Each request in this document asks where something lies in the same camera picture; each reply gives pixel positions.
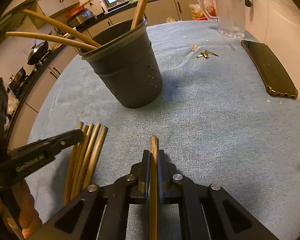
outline phone screen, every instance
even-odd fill
[[[243,40],[242,46],[256,65],[266,86],[283,94],[298,94],[290,76],[267,45]]]

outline smartphone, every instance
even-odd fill
[[[269,95],[293,99],[298,97],[298,90],[288,73],[266,44],[242,40],[241,45],[259,71]]]

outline silver bolt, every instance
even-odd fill
[[[182,180],[182,175],[181,174],[178,174],[178,173],[176,173],[176,174],[174,174],[173,176],[172,176],[172,178],[174,179],[174,180]]]
[[[132,180],[134,180],[136,177],[133,175],[133,174],[128,174],[128,175],[126,175],[126,180],[127,181],[132,181]]]
[[[88,186],[88,191],[90,191],[90,192],[94,192],[94,191],[96,191],[98,189],[98,186],[96,185],[96,184],[90,184],[89,186]]]
[[[212,183],[211,184],[211,189],[212,190],[220,190],[221,186],[218,183]]]

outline tablecloth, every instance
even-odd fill
[[[147,33],[163,79],[155,101],[123,107],[77,55],[48,94],[29,142],[75,129],[79,121],[108,126],[92,181],[104,186],[129,173],[156,135],[179,173],[201,185],[218,182],[279,239],[296,239],[300,100],[268,95],[241,40],[221,35],[214,22],[168,23]],[[255,40],[249,33],[246,39]],[[205,49],[219,57],[197,58]],[[43,222],[62,207],[70,150],[26,179]],[[181,239],[176,205],[160,207],[158,230],[158,239]],[[127,239],[147,238],[147,207],[130,205]]]

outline glass pitcher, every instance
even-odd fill
[[[243,38],[245,32],[244,0],[215,0],[217,16],[211,16],[199,0],[199,5],[208,20],[218,21],[218,31],[226,36]]]

